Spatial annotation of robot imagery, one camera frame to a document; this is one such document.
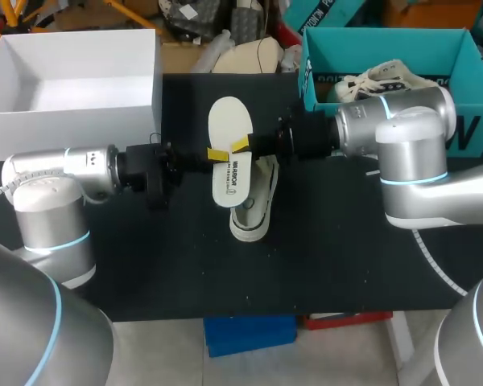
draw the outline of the floor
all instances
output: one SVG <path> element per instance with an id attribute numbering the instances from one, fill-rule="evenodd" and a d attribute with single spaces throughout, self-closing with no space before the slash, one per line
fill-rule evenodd
<path id="1" fill-rule="evenodd" d="M 408 312 L 414 344 L 446 311 Z M 211 359 L 202 319 L 115 323 L 131 386 L 397 385 L 383 322 L 299 330 L 293 344 Z"/>

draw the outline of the blue box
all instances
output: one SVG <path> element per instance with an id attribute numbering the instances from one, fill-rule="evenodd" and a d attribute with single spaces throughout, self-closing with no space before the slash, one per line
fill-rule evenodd
<path id="1" fill-rule="evenodd" d="M 204 318 L 204 334 L 211 358 L 293 343 L 294 316 Z"/>
<path id="2" fill-rule="evenodd" d="M 293 0 L 284 22 L 301 35 L 306 27 L 343 27 L 365 0 Z"/>
<path id="3" fill-rule="evenodd" d="M 458 115 L 447 144 L 453 157 L 483 153 L 483 60 L 466 30 L 308 28 L 303 37 L 299 94 L 306 110 L 336 113 L 338 103 L 317 100 L 316 84 L 336 83 L 392 59 L 448 87 Z"/>

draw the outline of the shoelace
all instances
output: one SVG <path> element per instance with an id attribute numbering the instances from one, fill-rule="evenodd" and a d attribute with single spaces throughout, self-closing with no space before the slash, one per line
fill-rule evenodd
<path id="1" fill-rule="evenodd" d="M 384 89 L 384 87 L 381 86 L 379 82 L 369 78 L 368 72 L 363 72 L 361 75 L 358 76 L 347 75 L 344 77 L 344 81 L 347 83 L 354 83 L 353 87 L 348 88 L 347 93 L 344 95 L 344 97 L 349 94 L 356 94 L 360 90 L 375 91 L 379 89 Z"/>

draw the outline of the yellow tape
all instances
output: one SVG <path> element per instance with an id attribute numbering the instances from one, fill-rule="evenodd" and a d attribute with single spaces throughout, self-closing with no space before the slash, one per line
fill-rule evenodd
<path id="1" fill-rule="evenodd" d="M 229 152 L 208 148 L 208 160 L 215 162 L 229 162 Z"/>
<path id="2" fill-rule="evenodd" d="M 250 150 L 249 146 L 249 137 L 246 135 L 244 138 L 236 141 L 234 144 L 231 145 L 231 151 L 233 153 L 241 153 L 242 151 Z"/>

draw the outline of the black table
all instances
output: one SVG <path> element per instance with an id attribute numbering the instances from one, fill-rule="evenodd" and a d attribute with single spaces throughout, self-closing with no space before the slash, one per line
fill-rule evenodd
<path id="1" fill-rule="evenodd" d="M 204 150 L 209 109 L 225 96 L 247 106 L 255 132 L 272 131 L 297 89 L 294 75 L 165 76 L 164 139 Z M 449 166 L 479 162 L 451 159 Z M 87 205 L 97 273 L 84 296 L 115 322 L 454 306 L 460 295 L 433 271 L 412 233 L 386 222 L 378 176 L 365 176 L 376 167 L 341 157 L 283 165 L 270 230 L 253 244 L 230 234 L 229 211 L 213 202 L 209 175 L 187 175 L 167 212 L 149 212 L 144 196 L 129 192 Z M 462 288 L 483 277 L 483 226 L 421 234 Z M 4 198 L 0 242 L 21 245 Z"/>

